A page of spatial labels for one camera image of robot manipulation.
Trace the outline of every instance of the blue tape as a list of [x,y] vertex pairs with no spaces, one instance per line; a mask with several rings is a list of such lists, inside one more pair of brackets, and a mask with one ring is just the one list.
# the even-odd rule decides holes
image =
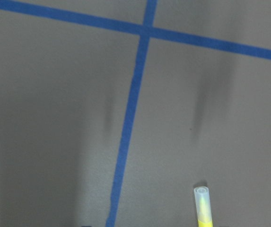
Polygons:
[[118,32],[125,32],[134,35],[148,34],[150,37],[156,39],[167,40],[171,42],[196,45],[200,47],[211,48],[220,51],[238,53],[257,58],[264,58],[271,60],[271,50],[250,46],[245,44],[237,44],[234,42],[223,41],[219,39],[213,39],[198,35],[191,35],[187,33],[175,32],[161,28],[153,28],[150,26],[152,23],[146,23],[147,21],[153,21],[151,14],[147,14],[149,10],[146,10],[144,23],[145,25],[137,25],[134,23],[123,22],[114,19],[107,19],[104,17],[91,16],[82,13],[70,12],[62,9],[54,9],[50,7],[37,6],[28,3],[22,3],[10,0],[0,0],[0,9],[28,14],[32,16],[45,17],[75,24],[93,26],[98,28],[109,29]]
[[[154,15],[156,11],[157,0],[148,0],[144,16],[144,26],[152,26]],[[140,36],[139,47],[137,50],[134,74],[129,91],[129,98],[126,108],[125,120],[122,128],[122,137],[120,142],[120,148],[117,155],[114,180],[111,191],[111,205],[109,216],[106,221],[106,227],[114,227],[118,210],[118,204],[120,201],[122,182],[127,162],[129,144],[131,139],[131,133],[133,128],[133,122],[137,107],[137,102],[140,94],[140,85],[142,76],[144,73],[145,62],[148,52],[150,37],[147,34]]]

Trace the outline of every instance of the vertical blue line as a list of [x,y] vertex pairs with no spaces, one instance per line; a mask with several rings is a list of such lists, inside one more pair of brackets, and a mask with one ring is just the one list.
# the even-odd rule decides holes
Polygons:
[[[145,10],[143,25],[151,27],[153,25],[157,0],[148,0]],[[145,62],[148,52],[150,37],[143,33],[140,36],[139,46],[136,55],[134,74],[129,91],[128,103],[125,113],[125,119],[122,128],[122,137],[120,147],[117,155],[112,191],[111,191],[111,205],[109,216],[106,221],[106,227],[114,227],[118,204],[121,196],[122,182],[127,162],[129,144],[131,139],[132,127],[137,107],[137,102],[140,94],[141,80],[145,68]]]

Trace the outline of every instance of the yellow and white tube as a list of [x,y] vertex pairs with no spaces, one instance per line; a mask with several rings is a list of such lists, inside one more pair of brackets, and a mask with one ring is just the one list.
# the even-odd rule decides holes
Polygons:
[[194,188],[198,227],[213,227],[209,189],[207,187]]

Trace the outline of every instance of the blue cross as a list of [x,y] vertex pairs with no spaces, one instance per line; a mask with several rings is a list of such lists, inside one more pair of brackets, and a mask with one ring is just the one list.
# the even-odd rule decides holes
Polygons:
[[141,79],[144,72],[150,38],[190,44],[220,51],[238,53],[271,60],[271,50],[269,49],[245,44],[237,44],[234,42],[192,35],[187,33],[180,33],[162,28],[155,28],[153,27],[153,20],[156,11],[156,6],[157,0],[147,0],[143,24],[138,25],[134,23],[123,22],[104,17],[96,17],[92,15],[70,12],[61,9],[54,9],[44,6],[37,6],[17,1],[0,0],[0,9],[2,10],[23,13],[38,17],[46,17],[59,21],[99,27],[103,29],[109,29],[113,31],[124,32],[140,36],[134,74],[131,82],[126,114],[123,123],[122,137],[120,141],[120,147],[115,167],[114,180],[111,191],[110,211],[105,227],[115,226],[116,214],[118,210],[123,176],[131,139],[133,121],[140,93]]

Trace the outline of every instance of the horizontal blue line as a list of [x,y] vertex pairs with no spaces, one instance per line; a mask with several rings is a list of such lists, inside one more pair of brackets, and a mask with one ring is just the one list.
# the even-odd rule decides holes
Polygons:
[[54,9],[50,7],[37,6],[33,4],[9,0],[0,0],[0,9],[38,17],[51,18],[75,24],[88,25],[119,32],[125,32],[134,35],[148,34],[150,37],[156,39],[190,44],[271,60],[271,50],[261,47],[237,44],[234,42],[175,32],[162,28],[146,27],[134,23],[70,12],[62,9]]

